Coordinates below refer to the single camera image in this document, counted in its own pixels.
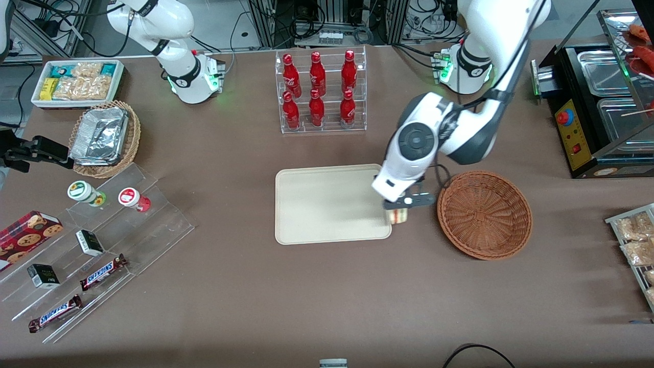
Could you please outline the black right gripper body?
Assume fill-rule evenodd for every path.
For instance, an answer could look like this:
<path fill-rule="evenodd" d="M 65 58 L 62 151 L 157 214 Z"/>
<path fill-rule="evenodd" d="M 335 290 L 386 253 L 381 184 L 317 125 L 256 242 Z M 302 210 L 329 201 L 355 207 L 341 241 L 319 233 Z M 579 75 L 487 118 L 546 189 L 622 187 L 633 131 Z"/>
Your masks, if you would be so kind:
<path fill-rule="evenodd" d="M 32 158 L 31 147 L 29 145 L 18 145 L 16 147 L 2 145 L 1 168 L 28 173 L 30 170 L 29 158 Z"/>

